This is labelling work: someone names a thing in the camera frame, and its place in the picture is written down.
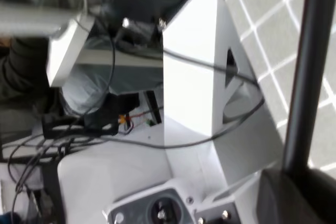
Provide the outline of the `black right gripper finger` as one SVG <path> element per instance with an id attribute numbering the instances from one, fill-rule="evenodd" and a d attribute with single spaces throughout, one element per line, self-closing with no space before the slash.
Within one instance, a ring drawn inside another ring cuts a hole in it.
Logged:
<path id="1" fill-rule="evenodd" d="M 335 223 L 335 179 L 310 169 L 300 185 L 276 169 L 262 171 L 258 223 Z"/>

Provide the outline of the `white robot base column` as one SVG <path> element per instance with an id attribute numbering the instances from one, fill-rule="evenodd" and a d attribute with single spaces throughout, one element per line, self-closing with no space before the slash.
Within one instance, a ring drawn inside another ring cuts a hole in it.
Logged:
<path id="1" fill-rule="evenodd" d="M 163 38 L 173 175 L 232 184 L 278 167 L 282 140 L 225 0 L 188 0 Z"/>

